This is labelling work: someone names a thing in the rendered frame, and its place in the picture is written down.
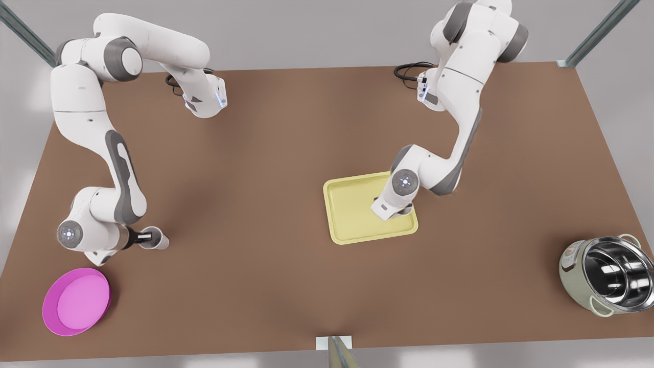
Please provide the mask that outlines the stainless steel pot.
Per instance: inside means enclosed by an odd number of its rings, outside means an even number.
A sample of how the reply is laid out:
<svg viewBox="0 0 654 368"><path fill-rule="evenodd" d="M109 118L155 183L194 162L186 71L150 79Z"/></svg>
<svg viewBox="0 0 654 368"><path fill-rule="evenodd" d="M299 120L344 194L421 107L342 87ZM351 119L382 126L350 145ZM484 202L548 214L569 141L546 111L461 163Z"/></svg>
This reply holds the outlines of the stainless steel pot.
<svg viewBox="0 0 654 368"><path fill-rule="evenodd" d="M654 308L654 261L633 235L574 242L563 251L557 269L570 298L595 316Z"/></svg>

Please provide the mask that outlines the yellow rectangular tray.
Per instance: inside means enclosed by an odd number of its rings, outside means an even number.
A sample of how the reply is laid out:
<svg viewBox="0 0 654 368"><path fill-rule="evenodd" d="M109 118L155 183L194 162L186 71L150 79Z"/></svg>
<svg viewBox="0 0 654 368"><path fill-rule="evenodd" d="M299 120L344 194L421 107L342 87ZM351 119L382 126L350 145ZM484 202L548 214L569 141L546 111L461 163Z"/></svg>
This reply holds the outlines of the yellow rectangular tray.
<svg viewBox="0 0 654 368"><path fill-rule="evenodd" d="M414 212L383 221L371 210L390 177L389 172L331 179L323 193L330 236L339 245L411 235L418 229Z"/></svg>

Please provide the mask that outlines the silver frame post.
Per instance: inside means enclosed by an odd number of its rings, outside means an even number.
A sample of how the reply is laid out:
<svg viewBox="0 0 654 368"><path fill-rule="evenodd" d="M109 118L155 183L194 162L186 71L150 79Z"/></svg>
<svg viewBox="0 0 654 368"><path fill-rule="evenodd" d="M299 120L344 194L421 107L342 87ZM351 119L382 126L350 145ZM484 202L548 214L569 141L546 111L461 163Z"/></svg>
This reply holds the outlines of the silver frame post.
<svg viewBox="0 0 654 368"><path fill-rule="evenodd" d="M557 67L563 69L576 68L639 2L640 0L620 0L566 59L556 61Z"/></svg>
<svg viewBox="0 0 654 368"><path fill-rule="evenodd" d="M316 350L327 350L329 368L361 368L353 356L352 336L316 337Z"/></svg>
<svg viewBox="0 0 654 368"><path fill-rule="evenodd" d="M0 21L25 42L47 65L56 67L55 52L9 6L0 0Z"/></svg>

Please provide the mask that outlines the pink round plate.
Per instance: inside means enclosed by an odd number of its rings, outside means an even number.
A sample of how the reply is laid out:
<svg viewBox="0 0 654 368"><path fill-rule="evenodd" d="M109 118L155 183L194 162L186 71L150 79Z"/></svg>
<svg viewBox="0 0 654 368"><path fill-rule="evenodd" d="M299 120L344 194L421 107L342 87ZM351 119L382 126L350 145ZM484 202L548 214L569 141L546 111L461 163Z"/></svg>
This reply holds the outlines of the pink round plate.
<svg viewBox="0 0 654 368"><path fill-rule="evenodd" d="M111 286L100 271L77 268L51 285L42 304L44 325L61 337L71 337L94 326L110 307Z"/></svg>

